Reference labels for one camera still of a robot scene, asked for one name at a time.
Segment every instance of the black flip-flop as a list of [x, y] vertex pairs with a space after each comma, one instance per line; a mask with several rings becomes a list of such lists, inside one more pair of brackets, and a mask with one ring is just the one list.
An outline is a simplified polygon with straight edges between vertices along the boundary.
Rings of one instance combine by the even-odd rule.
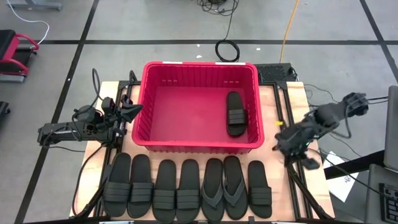
[[209, 159], [201, 187], [201, 210], [210, 223], [219, 223], [224, 216], [223, 163], [219, 159]]
[[240, 136], [246, 130], [246, 112], [241, 95], [231, 91], [227, 96], [227, 130], [230, 136]]
[[102, 196], [104, 211], [111, 217], [120, 217], [126, 211], [131, 188], [130, 163], [130, 155], [121, 152], [115, 155], [111, 164]]
[[177, 190], [177, 212], [179, 223], [191, 223], [200, 208], [199, 165], [193, 159], [182, 163], [180, 187]]
[[241, 219], [248, 210], [248, 195], [244, 183], [241, 163], [235, 156], [224, 159], [224, 199], [226, 213], [233, 220]]
[[150, 209], [154, 184], [150, 177], [150, 162], [146, 155], [137, 155], [131, 162], [132, 189], [127, 203], [127, 212], [131, 218], [140, 218]]
[[157, 171], [152, 211], [157, 221], [172, 223], [175, 217], [175, 163], [163, 160]]
[[268, 187], [266, 170], [260, 161], [251, 161], [248, 168], [249, 204], [260, 218], [272, 215], [272, 190]]

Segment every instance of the robotic arm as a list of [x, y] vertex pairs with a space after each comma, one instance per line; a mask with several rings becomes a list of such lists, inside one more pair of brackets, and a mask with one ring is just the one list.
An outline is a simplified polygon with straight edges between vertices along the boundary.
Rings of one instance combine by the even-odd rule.
[[309, 170], [319, 168], [319, 163], [307, 157], [307, 146], [316, 139], [336, 129], [340, 121], [368, 111], [368, 100], [364, 93], [350, 93], [339, 103], [329, 103], [308, 112], [304, 119], [290, 125], [275, 135], [277, 145], [272, 150], [280, 151], [285, 157], [285, 166], [299, 160]]
[[82, 106], [75, 110], [71, 122], [47, 123], [39, 128], [37, 142], [46, 146], [60, 141], [99, 141], [112, 146], [118, 136], [126, 134], [121, 124], [131, 123], [142, 109], [142, 105], [134, 105], [127, 95], [121, 97], [120, 103], [118, 106], [112, 98], [104, 98], [103, 113], [91, 105]]

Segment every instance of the black metal frame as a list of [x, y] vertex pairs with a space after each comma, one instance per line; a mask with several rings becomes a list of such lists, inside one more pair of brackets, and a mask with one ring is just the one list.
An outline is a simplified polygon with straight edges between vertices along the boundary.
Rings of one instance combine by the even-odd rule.
[[[141, 81], [138, 81], [135, 76], [133, 76], [133, 80], [131, 81], [120, 81], [118, 85], [118, 92], [117, 92], [117, 97], [116, 97], [116, 102], [119, 102], [122, 96], [122, 93], [127, 87], [127, 95], [130, 96], [132, 92], [132, 86], [134, 85], [140, 85]], [[285, 100], [285, 105], [286, 105], [286, 110], [287, 110], [287, 116], [289, 120], [289, 124], [294, 123], [293, 119], [293, 114], [292, 114], [292, 108], [290, 105], [290, 98], [289, 94], [287, 92], [287, 84], [286, 82], [267, 82], [267, 83], [260, 83], [260, 86], [271, 86], [274, 91], [274, 96], [275, 96], [275, 104], [276, 104], [276, 110], [277, 110], [277, 115], [278, 119], [283, 121], [283, 112], [282, 112], [282, 104], [280, 102], [280, 97], [279, 97], [279, 88], [282, 89], [282, 92], [284, 94], [284, 100]], [[99, 223], [99, 222], [105, 222], [105, 221], [110, 221], [109, 216], [101, 216], [103, 213], [103, 208], [102, 208], [102, 203], [99, 200], [100, 195], [103, 191], [103, 186], [104, 186], [104, 181], [106, 180], [106, 174], [107, 174], [107, 166], [110, 163], [110, 157], [111, 157], [111, 152], [113, 149], [116, 149], [116, 152], [119, 153], [122, 150], [123, 147], [123, 139], [124, 136], [118, 136], [116, 138], [117, 144], [115, 148], [106, 148], [105, 152], [105, 158], [104, 158], [104, 164], [103, 168], [101, 171], [101, 177], [100, 177], [100, 182], [99, 182], [99, 189], [95, 193], [95, 196], [91, 199], [91, 204], [87, 205], [81, 213], [79, 213], [79, 216], [77, 217], [71, 217], [70, 219], [67, 220], [52, 220], [52, 221], [45, 221], [45, 222], [35, 222], [35, 224], [48, 224], [48, 223], [56, 223], [56, 224], [66, 224], [66, 223]], [[287, 168], [288, 172], [294, 170], [293, 165], [289, 165]], [[297, 197], [297, 189], [296, 189], [296, 181], [299, 181], [300, 183], [300, 188], [306, 188], [307, 184], [305, 182], [305, 175], [303, 171], [303, 167], [301, 163], [297, 163], [297, 170], [298, 170], [298, 177], [294, 175], [289, 175], [289, 188], [290, 188], [290, 194], [292, 197], [292, 205], [293, 205], [293, 211], [294, 211], [294, 217], [296, 222], [304, 222], [304, 223], [318, 223], [318, 222], [324, 222], [324, 220], [315, 220], [313, 219], [313, 214], [312, 214], [312, 208], [306, 199], [306, 195], [304, 195], [304, 204], [305, 204], [305, 211], [306, 211], [306, 218], [301, 217], [300, 214], [300, 205], [299, 205], [299, 200]], [[94, 215], [93, 217], [88, 217], [88, 215], [91, 213], [91, 211], [94, 210]], [[328, 223], [339, 223], [334, 220], [326, 220]], [[134, 220], [134, 223], [137, 224], [155, 224], [157, 221], [143, 221], [143, 220]], [[201, 221], [196, 221], [193, 222], [195, 224], [200, 224], [200, 223], [207, 223], [207, 222], [201, 222]], [[222, 224], [226, 223], [233, 223], [233, 224], [240, 224], [240, 223], [274, 223], [274, 222], [257, 222], [254, 220], [254, 217], [249, 217], [249, 220], [247, 222], [221, 222]]]

